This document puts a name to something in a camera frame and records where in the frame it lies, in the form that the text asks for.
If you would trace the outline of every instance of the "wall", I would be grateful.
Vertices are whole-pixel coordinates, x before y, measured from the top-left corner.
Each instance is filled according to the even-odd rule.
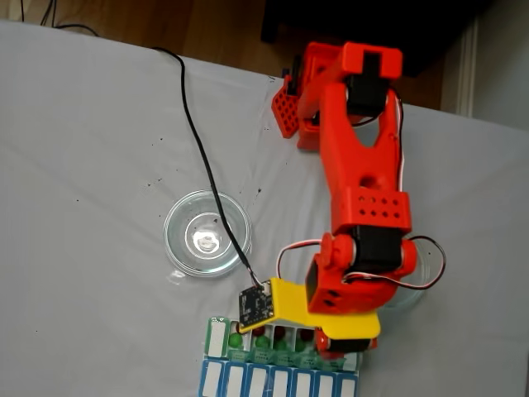
[[[479,18],[472,116],[529,131],[529,2],[497,1]]]

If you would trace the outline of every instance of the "mounting hole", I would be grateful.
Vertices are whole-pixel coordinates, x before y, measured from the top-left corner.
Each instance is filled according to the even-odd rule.
[[[360,180],[361,188],[376,188],[377,180],[372,176],[365,176]]]

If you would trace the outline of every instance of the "white fabric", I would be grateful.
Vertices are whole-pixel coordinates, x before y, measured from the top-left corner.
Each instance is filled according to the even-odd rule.
[[[220,362],[210,361],[204,370],[206,371],[206,376],[202,397],[216,397],[218,384],[221,382],[222,364]]]
[[[329,228],[319,157],[280,136],[281,81],[186,63],[191,113],[218,186],[250,214],[265,280],[282,246]],[[179,76],[153,50],[0,23],[0,395],[196,395],[207,319],[236,318],[250,279],[166,279],[164,216],[208,187]],[[383,313],[360,393],[522,395],[529,136],[410,106],[404,123],[414,230],[449,267],[412,311]],[[285,256],[284,277],[301,281],[311,252]]]
[[[274,390],[272,397],[287,397],[288,372],[277,370],[274,373]]]
[[[230,367],[228,385],[226,387],[226,397],[241,397],[242,380],[245,370],[241,366]]]
[[[321,375],[317,397],[332,397],[332,391],[334,390],[333,386],[334,378],[332,376]]]

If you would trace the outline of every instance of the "baseboard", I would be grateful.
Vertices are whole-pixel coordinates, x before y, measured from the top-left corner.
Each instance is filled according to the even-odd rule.
[[[470,23],[446,53],[441,93],[442,111],[472,117],[477,47],[478,18]]]

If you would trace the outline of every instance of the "black cable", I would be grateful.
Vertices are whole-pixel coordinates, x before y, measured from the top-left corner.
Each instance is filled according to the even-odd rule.
[[[183,110],[185,111],[185,116],[188,119],[188,124],[191,127],[191,131],[193,132],[193,136],[195,138],[195,141],[197,142],[198,149],[200,150],[200,156],[202,157],[202,160],[204,162],[204,166],[206,167],[207,177],[209,178],[209,183],[212,186],[212,192],[213,197],[215,198],[215,202],[217,203],[217,209],[219,216],[222,220],[222,225],[226,229],[226,233],[229,236],[231,243],[233,244],[233,247],[235,248],[235,251],[237,251],[237,254],[239,255],[239,258],[241,258],[242,264],[246,267],[246,269],[250,272],[250,277],[255,285],[261,285],[260,281],[255,276],[254,271],[252,270],[250,266],[250,262],[248,261],[248,258],[246,257],[243,250],[241,250],[241,247],[239,246],[239,243],[235,239],[235,236],[233,235],[233,232],[230,229],[230,225],[228,224],[228,221],[226,219],[226,215],[224,214],[224,209],[222,208],[221,198],[219,197],[217,186],[215,185],[215,179],[213,178],[212,169],[209,165],[209,161],[206,156],[206,151],[204,150],[204,146],[202,144],[202,141],[200,139],[200,136],[198,136],[197,129],[195,128],[193,124],[193,119],[191,118],[191,113],[189,112],[188,108],[188,99],[185,94],[185,64],[183,63],[182,58],[180,58],[178,55],[174,54],[173,52],[166,50],[165,48],[161,47],[153,47],[153,50],[164,52],[167,55],[172,56],[175,58],[179,63],[180,67],[182,69],[180,73],[180,85],[181,85],[181,91],[182,91],[182,103],[183,103]]]
[[[90,26],[86,26],[81,23],[65,23],[64,25],[54,26],[55,29],[67,29],[69,27],[80,27],[81,29],[86,29],[87,31],[90,31],[94,36],[99,37],[99,34],[94,29],[92,29]]]
[[[53,1],[54,0],[50,0],[50,2],[48,2],[48,7],[46,7],[46,11],[44,12],[44,15],[42,16],[42,19],[41,19],[41,26],[44,26],[48,22],[48,16],[50,15],[51,6],[53,5]]]
[[[362,126],[365,126],[366,124],[370,124],[371,122],[374,122],[377,118],[379,118],[379,116],[380,116],[380,113],[377,116],[368,118],[367,120],[363,122],[357,122],[353,124],[353,127],[362,127]]]
[[[55,27],[55,13],[57,12],[57,0],[53,1],[53,14],[51,16],[51,27]]]

